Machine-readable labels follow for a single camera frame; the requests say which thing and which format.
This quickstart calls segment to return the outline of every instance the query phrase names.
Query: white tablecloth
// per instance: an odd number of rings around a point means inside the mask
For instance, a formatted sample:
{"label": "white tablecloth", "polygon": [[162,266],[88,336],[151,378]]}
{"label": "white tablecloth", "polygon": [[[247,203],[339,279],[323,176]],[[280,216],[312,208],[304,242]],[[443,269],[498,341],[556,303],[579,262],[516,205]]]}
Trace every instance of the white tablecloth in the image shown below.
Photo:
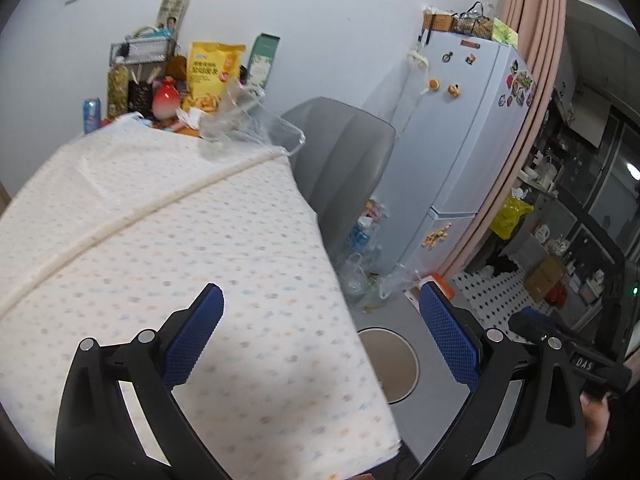
{"label": "white tablecloth", "polygon": [[233,478],[339,480],[395,455],[398,431],[287,158],[140,128],[65,146],[0,219],[0,401],[27,444],[53,460],[81,339],[128,342],[213,282],[224,316],[174,396]]}

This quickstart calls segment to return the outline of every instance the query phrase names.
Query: cardboard box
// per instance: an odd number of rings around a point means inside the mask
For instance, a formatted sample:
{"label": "cardboard box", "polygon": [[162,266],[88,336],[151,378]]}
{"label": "cardboard box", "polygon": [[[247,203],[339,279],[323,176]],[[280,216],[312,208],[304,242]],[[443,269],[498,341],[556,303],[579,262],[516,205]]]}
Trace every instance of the cardboard box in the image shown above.
{"label": "cardboard box", "polygon": [[533,271],[524,281],[524,288],[532,297],[533,301],[539,303],[545,299],[545,296],[554,287],[554,285],[562,279],[566,267],[557,256],[548,256],[538,268]]}

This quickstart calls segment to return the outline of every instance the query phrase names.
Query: silver screw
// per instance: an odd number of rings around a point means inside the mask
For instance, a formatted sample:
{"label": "silver screw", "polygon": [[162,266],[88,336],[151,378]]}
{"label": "silver screw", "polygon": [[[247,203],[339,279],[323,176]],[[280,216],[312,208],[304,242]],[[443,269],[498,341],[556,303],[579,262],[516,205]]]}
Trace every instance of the silver screw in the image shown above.
{"label": "silver screw", "polygon": [[143,330],[138,334],[138,341],[141,343],[151,343],[156,337],[156,333],[153,330]]}
{"label": "silver screw", "polygon": [[504,339],[504,334],[497,328],[490,328],[486,331],[486,336],[494,343],[499,343]]}
{"label": "silver screw", "polygon": [[547,340],[547,343],[549,343],[549,346],[551,346],[551,348],[553,348],[554,350],[559,350],[562,348],[562,342],[557,337],[550,337]]}
{"label": "silver screw", "polygon": [[91,339],[90,337],[87,337],[86,339],[82,339],[82,341],[80,342],[81,350],[87,351],[93,347],[94,347],[94,340]]}

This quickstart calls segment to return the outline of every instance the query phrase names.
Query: white refrigerator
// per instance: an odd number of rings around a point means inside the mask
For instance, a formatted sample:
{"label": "white refrigerator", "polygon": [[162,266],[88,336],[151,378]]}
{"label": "white refrigerator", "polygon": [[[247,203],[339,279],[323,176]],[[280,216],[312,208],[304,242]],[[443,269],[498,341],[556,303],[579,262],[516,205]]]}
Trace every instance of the white refrigerator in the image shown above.
{"label": "white refrigerator", "polygon": [[[502,169],[536,91],[517,51],[433,32],[422,51],[440,88],[421,95],[412,68],[392,125],[398,133],[373,197],[388,215],[376,233],[378,271],[395,264],[438,270],[471,224]],[[458,85],[456,97],[447,91]]]}

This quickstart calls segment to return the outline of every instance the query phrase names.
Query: snack package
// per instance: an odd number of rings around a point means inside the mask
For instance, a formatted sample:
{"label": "snack package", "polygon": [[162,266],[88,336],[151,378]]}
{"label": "snack package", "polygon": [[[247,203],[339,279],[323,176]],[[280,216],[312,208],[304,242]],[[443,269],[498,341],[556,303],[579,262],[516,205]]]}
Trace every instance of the snack package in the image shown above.
{"label": "snack package", "polygon": [[189,0],[162,0],[160,2],[156,27],[163,32],[164,36],[171,38],[177,35],[188,5]]}
{"label": "snack package", "polygon": [[116,118],[127,113],[129,69],[116,65],[109,70],[107,81],[107,117]]}
{"label": "snack package", "polygon": [[204,41],[191,43],[187,65],[189,95],[182,102],[182,109],[188,112],[193,106],[205,112],[217,111],[226,82],[240,73],[245,48]]}

